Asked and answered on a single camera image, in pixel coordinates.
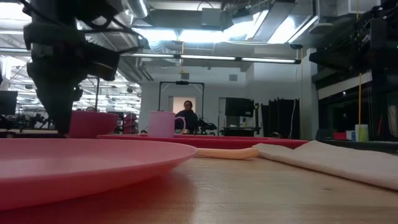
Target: computer monitor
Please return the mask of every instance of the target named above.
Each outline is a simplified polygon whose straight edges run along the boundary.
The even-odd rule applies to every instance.
[[[0,114],[14,115],[17,108],[17,91],[0,91]]]
[[[254,100],[245,98],[226,98],[225,115],[226,116],[244,116],[253,117]]]

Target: wooden table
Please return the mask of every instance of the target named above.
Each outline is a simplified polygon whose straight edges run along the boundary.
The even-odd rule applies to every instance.
[[[398,192],[277,162],[194,158],[140,184],[0,212],[1,224],[398,223]]]

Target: cloth napkin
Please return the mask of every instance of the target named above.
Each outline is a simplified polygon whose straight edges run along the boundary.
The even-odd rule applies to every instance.
[[[398,190],[398,156],[308,142],[294,150],[258,144],[263,158],[303,167],[346,179]]]

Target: doorway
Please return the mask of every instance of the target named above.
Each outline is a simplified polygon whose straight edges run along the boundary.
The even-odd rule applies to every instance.
[[[194,113],[196,113],[196,103],[197,99],[195,97],[183,97],[183,96],[171,96],[169,98],[169,105],[171,106],[170,111],[173,111],[173,113],[177,114],[181,110],[184,110],[184,102],[185,101],[191,101],[192,102],[192,110]]]

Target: pink bowl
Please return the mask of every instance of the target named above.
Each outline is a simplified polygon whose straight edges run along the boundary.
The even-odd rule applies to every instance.
[[[110,134],[118,125],[119,116],[92,111],[72,111],[70,138],[96,138],[99,134]]]

